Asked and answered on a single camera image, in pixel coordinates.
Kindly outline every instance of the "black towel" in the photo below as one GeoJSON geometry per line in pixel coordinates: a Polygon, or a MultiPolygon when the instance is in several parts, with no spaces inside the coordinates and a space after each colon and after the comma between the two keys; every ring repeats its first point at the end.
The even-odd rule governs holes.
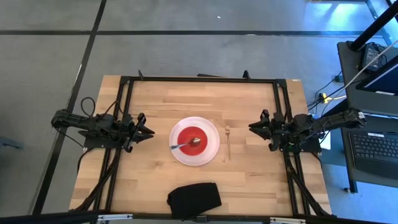
{"type": "Polygon", "coordinates": [[[215,183],[192,184],[174,189],[167,203],[172,209],[172,218],[194,217],[221,205],[215,183]]]}

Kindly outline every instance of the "metal spoon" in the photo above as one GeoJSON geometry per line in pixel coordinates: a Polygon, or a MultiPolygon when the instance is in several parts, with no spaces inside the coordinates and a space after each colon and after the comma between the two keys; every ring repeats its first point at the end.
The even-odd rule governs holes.
{"type": "Polygon", "coordinates": [[[179,148],[179,147],[181,147],[181,146],[184,146],[184,145],[187,145],[187,144],[190,144],[191,146],[197,146],[197,145],[200,144],[200,141],[201,141],[200,138],[193,138],[193,139],[191,139],[191,141],[189,141],[188,143],[170,146],[170,149],[171,149],[171,150],[177,149],[177,148],[179,148]]]}

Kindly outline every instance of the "concrete floor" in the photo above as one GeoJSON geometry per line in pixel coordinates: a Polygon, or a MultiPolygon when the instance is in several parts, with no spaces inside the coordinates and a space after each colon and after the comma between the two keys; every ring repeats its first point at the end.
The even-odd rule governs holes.
{"type": "MultiPolygon", "coordinates": [[[[380,14],[387,4],[372,0],[380,14]]],[[[100,0],[3,0],[0,29],[90,30],[100,0]]],[[[305,0],[108,0],[100,30],[364,30],[374,18],[363,2],[309,3],[305,0]]],[[[391,39],[397,22],[386,26],[391,39]]],[[[340,71],[336,44],[354,37],[298,36],[97,36],[77,102],[96,98],[103,75],[183,75],[197,73],[258,78],[299,78],[308,102],[340,71]]],[[[30,212],[55,137],[54,112],[63,108],[78,73],[88,36],[0,35],[0,136],[23,142],[23,149],[0,149],[0,217],[30,212]]],[[[382,38],[373,39],[385,44],[382,38]]],[[[325,89],[331,92],[341,84],[325,89]]],[[[80,104],[75,113],[81,113],[80,104]]],[[[83,142],[76,130],[68,134],[83,142]]],[[[65,140],[44,212],[68,209],[81,154],[65,140]]],[[[332,211],[344,218],[398,222],[388,200],[398,190],[348,185],[340,167],[324,166],[332,211]],[[377,192],[377,198],[369,193],[377,192]],[[342,205],[353,205],[343,210],[342,205]]]]}

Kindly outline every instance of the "wooden table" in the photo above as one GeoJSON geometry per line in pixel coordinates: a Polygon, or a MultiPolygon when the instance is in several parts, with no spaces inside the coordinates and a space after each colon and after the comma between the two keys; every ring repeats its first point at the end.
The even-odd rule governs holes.
{"type": "MultiPolygon", "coordinates": [[[[116,99],[120,76],[104,76],[96,113],[103,113],[116,99]]],[[[308,113],[300,80],[287,80],[293,115],[308,113]]],[[[284,100],[280,90],[282,111],[284,100]]],[[[292,215],[283,155],[270,152],[269,141],[249,131],[263,109],[276,111],[271,84],[209,82],[134,82],[129,112],[147,117],[154,138],[122,152],[116,179],[113,212],[170,213],[167,194],[173,189],[199,182],[215,182],[222,206],[212,215],[292,215]],[[220,149],[209,163],[190,167],[180,163],[169,150],[169,134],[183,118],[209,119],[220,134],[220,149]],[[224,127],[231,127],[231,160],[228,159],[224,127]]],[[[104,150],[87,154],[80,167],[70,208],[79,206],[98,181],[104,150]]],[[[301,154],[305,183],[323,209],[330,205],[319,161],[301,154]]],[[[104,207],[107,186],[101,208],[104,207]]],[[[296,186],[299,211],[300,191],[296,186]]]]}

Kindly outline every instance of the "gold fork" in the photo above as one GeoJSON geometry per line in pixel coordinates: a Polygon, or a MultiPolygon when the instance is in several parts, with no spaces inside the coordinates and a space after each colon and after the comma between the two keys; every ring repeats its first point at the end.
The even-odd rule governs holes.
{"type": "Polygon", "coordinates": [[[225,126],[225,134],[226,134],[226,140],[227,140],[227,145],[228,145],[228,159],[231,160],[231,148],[229,146],[229,125],[225,126]]]}

